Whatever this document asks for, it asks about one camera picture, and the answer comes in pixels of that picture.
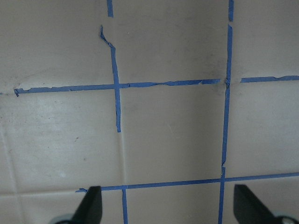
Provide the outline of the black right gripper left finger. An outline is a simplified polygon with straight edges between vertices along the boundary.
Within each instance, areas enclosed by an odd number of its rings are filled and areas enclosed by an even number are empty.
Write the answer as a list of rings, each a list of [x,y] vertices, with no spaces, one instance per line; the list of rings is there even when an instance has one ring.
[[[99,224],[102,219],[101,186],[88,189],[76,212],[71,218],[72,224]]]

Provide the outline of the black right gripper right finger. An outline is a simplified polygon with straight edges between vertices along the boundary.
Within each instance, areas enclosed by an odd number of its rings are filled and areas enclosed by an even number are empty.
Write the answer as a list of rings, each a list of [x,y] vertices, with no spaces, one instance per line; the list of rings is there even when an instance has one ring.
[[[288,217],[276,217],[243,184],[234,187],[234,216],[239,224],[287,224]]]

